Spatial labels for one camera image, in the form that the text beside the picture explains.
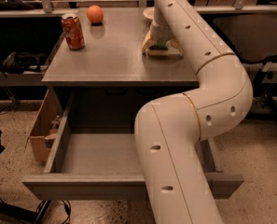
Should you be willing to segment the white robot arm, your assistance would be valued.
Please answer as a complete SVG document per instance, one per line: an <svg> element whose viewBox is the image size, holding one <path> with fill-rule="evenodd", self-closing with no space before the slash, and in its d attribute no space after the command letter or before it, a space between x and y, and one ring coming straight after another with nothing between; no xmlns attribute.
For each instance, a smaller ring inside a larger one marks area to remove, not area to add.
<svg viewBox="0 0 277 224"><path fill-rule="evenodd" d="M197 79L145 104L135 142L157 224L223 224L195 146L238 125L252 105L242 63L187 0L154 0Z"/></svg>

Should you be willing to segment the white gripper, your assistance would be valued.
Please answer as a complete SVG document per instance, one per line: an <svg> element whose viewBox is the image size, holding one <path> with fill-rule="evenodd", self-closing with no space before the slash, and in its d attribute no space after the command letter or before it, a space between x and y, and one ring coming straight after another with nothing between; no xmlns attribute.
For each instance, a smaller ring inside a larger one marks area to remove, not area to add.
<svg viewBox="0 0 277 224"><path fill-rule="evenodd" d="M173 32L166 21L153 20L150 25L150 31L146 33L145 40L142 45L143 54L152 54L150 49L158 41L170 41L171 46L179 52L180 56L183 56L183 50L179 42L173 38Z"/></svg>

